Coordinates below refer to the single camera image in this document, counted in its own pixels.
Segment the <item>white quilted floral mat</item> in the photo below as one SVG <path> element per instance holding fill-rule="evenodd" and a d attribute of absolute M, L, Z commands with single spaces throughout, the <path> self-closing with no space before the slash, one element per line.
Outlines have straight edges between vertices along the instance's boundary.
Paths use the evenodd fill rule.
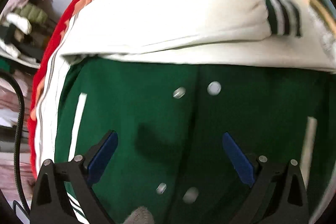
<path fill-rule="evenodd" d="M 170 65 L 150 53 L 116 53 L 124 38 L 153 34 L 148 0 L 94 0 L 71 17 L 68 31 L 49 59 L 37 106 L 37 160 L 72 160 L 102 138 L 118 134 L 116 153 L 94 193 L 110 217 L 123 223 L 146 207 L 155 223 L 165 214 L 166 167 L 160 161 L 170 135 L 165 119 L 178 109 L 165 82 Z"/>

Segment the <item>pile of clothes on rack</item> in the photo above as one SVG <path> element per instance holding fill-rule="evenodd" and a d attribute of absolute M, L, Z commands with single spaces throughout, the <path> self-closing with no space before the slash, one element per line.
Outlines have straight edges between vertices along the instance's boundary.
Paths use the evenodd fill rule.
<path fill-rule="evenodd" d="M 52 0 L 8 0 L 1 11 L 1 57 L 38 69 L 55 27 Z"/>

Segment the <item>green white varsity jacket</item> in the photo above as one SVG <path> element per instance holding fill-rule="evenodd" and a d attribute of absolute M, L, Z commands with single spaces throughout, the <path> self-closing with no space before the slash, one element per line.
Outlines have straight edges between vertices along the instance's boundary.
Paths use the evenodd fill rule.
<path fill-rule="evenodd" d="M 335 193 L 335 20 L 315 0 L 148 0 L 147 39 L 110 52 L 167 64 L 178 102 L 165 119 L 162 223 L 229 223 L 251 192 L 228 159 L 300 167 L 309 222 Z"/>

